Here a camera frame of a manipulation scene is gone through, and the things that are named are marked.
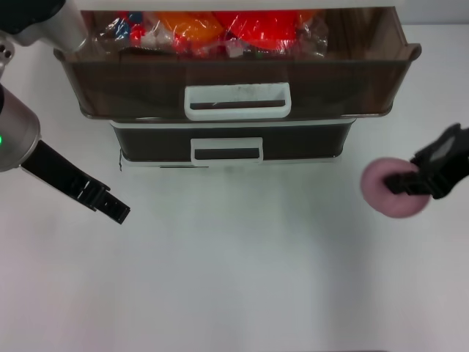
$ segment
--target plastic bag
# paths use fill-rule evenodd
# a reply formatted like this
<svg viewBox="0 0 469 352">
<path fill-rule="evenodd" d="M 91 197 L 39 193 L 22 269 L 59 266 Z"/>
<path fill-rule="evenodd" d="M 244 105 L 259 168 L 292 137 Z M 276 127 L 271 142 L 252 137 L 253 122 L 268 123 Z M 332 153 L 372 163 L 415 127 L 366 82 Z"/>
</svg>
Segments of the plastic bag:
<svg viewBox="0 0 469 352">
<path fill-rule="evenodd" d="M 328 28 L 318 10 L 118 12 L 95 42 L 106 53 L 141 48 L 195 57 L 318 56 Z"/>
</svg>

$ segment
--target plastic drawer unit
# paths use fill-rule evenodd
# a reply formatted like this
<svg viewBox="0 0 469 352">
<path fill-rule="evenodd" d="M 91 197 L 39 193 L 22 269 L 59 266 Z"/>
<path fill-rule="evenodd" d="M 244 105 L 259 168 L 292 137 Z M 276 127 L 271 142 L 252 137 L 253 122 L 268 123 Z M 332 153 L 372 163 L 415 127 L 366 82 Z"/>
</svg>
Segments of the plastic drawer unit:
<svg viewBox="0 0 469 352">
<path fill-rule="evenodd" d="M 90 33 L 115 17 L 95 8 L 82 13 Z M 392 109 L 421 46 L 407 44 L 394 7 L 323 9 L 317 16 L 327 28 L 321 55 L 197 56 L 132 46 L 103 54 L 92 41 L 78 53 L 55 55 L 82 112 L 111 121 L 131 164 L 333 158 L 356 119 Z"/>
</svg>

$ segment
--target brown drawer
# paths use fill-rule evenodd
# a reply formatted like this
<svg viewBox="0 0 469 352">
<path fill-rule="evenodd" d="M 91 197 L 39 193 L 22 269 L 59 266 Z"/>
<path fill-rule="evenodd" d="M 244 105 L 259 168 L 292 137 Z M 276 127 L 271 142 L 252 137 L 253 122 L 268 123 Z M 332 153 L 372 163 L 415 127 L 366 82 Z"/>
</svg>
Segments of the brown drawer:
<svg viewBox="0 0 469 352">
<path fill-rule="evenodd" d="M 96 12 L 83 12 L 92 29 Z M 326 10 L 324 58 L 193 59 L 91 48 L 55 51 L 91 118 L 187 122 L 185 89 L 192 86 L 288 83 L 291 109 L 284 120 L 384 115 L 392 107 L 421 46 L 407 44 L 393 7 Z"/>
<path fill-rule="evenodd" d="M 335 158 L 354 120 L 111 124 L 127 161 L 209 166 Z"/>
</svg>

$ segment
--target white drawer handle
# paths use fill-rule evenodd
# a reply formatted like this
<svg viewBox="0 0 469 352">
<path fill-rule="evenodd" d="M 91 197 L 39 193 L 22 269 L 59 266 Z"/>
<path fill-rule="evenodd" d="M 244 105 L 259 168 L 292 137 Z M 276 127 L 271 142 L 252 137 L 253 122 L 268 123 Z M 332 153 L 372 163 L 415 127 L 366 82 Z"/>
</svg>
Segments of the white drawer handle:
<svg viewBox="0 0 469 352">
<path fill-rule="evenodd" d="M 282 119 L 291 109 L 288 83 L 185 88 L 184 112 L 193 121 Z"/>
<path fill-rule="evenodd" d="M 194 166 L 260 164 L 263 160 L 262 138 L 191 139 Z"/>
</svg>

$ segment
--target pink sponge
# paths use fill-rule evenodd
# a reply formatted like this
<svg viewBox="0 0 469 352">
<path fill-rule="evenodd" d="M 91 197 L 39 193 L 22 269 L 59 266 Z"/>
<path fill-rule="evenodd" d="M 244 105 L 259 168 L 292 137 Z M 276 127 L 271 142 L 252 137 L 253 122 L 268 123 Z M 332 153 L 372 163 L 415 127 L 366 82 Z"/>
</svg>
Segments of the pink sponge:
<svg viewBox="0 0 469 352">
<path fill-rule="evenodd" d="M 430 201 L 430 196 L 393 194 L 383 180 L 392 174 L 418 171 L 409 161 L 382 158 L 367 166 L 361 177 L 361 192 L 366 202 L 390 218 L 407 218 L 420 213 Z"/>
</svg>

